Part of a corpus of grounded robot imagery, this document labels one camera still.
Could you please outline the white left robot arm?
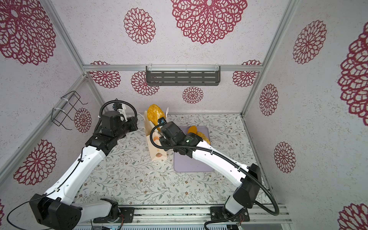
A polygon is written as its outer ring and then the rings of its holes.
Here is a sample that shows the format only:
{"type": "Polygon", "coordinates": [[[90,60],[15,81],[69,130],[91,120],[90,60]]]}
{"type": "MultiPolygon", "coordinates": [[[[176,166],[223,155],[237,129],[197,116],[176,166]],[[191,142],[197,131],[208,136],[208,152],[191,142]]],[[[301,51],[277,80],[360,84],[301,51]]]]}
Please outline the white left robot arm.
{"type": "Polygon", "coordinates": [[[97,202],[73,203],[82,184],[94,168],[127,133],[138,129],[137,116],[126,118],[119,111],[107,111],[100,116],[100,127],[82,148],[77,160],[44,194],[35,194],[29,201],[36,221],[54,230],[72,230],[87,220],[119,217],[118,203],[102,198],[97,202]]]}

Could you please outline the yellow elongated bread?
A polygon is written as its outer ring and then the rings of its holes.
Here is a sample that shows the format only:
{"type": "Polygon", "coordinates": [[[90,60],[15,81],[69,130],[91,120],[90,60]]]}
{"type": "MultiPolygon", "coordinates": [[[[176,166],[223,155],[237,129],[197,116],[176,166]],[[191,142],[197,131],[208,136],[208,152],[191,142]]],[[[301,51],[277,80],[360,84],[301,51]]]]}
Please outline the yellow elongated bread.
{"type": "Polygon", "coordinates": [[[202,132],[197,132],[197,135],[200,136],[208,145],[211,144],[209,138],[206,137],[206,135],[202,132]]]}

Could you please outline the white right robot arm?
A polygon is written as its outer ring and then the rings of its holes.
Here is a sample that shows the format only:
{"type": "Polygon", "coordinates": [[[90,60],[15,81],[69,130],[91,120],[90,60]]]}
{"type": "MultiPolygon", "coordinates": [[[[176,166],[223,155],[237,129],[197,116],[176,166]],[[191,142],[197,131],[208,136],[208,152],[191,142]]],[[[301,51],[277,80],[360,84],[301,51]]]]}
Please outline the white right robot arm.
{"type": "Polygon", "coordinates": [[[205,163],[237,187],[223,207],[225,215],[234,215],[241,209],[251,209],[254,206],[262,184],[259,166],[234,161],[214,149],[205,141],[205,136],[193,132],[185,134],[178,125],[167,122],[163,117],[158,119],[158,125],[162,149],[172,149],[180,155],[205,163]]]}

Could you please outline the white paper bag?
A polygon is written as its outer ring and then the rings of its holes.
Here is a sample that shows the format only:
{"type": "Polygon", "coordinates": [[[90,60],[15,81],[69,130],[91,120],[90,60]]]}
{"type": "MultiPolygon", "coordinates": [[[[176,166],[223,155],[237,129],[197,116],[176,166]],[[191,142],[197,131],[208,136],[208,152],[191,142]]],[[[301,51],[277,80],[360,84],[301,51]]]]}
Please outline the white paper bag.
{"type": "Polygon", "coordinates": [[[148,150],[152,161],[161,161],[167,159],[167,153],[163,149],[156,148],[151,141],[153,141],[156,145],[161,146],[161,143],[159,141],[160,139],[160,128],[157,128],[154,130],[152,135],[150,134],[155,125],[150,122],[147,118],[147,110],[144,112],[143,115],[144,118],[144,129],[145,129],[145,135],[147,139],[148,144],[148,150]]]}

